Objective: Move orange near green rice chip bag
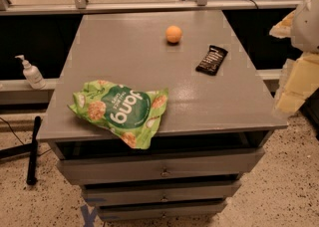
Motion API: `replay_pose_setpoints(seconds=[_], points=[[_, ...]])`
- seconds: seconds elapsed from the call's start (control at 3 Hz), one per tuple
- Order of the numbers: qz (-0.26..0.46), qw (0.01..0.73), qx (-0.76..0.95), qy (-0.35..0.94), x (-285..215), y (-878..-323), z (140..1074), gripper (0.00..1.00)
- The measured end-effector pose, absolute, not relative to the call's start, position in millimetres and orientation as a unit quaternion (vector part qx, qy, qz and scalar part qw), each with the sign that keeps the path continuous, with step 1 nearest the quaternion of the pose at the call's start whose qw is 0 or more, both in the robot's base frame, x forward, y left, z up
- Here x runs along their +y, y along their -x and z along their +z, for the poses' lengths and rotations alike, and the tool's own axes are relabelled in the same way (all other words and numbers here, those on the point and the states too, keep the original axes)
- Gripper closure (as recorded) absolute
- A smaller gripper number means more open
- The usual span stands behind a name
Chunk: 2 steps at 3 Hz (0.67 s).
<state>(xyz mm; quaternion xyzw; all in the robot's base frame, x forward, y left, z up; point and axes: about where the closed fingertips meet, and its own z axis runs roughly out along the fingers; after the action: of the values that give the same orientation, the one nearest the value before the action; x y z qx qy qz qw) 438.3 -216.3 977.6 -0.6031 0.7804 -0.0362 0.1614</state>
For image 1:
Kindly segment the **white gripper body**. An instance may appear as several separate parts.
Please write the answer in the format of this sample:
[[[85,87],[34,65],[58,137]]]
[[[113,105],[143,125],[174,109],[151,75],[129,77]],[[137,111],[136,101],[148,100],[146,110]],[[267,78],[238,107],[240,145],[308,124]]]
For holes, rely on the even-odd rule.
[[[302,0],[297,6],[291,44],[302,52],[319,53],[319,0]]]

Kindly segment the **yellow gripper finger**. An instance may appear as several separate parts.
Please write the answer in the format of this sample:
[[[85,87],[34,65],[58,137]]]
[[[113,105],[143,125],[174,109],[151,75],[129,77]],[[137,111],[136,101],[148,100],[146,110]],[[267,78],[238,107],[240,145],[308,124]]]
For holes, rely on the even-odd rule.
[[[290,38],[294,15],[295,11],[291,11],[280,22],[271,28],[269,35],[279,39]]]
[[[275,94],[274,111],[280,115],[293,115],[318,89],[318,54],[303,53],[296,61],[288,60]]]

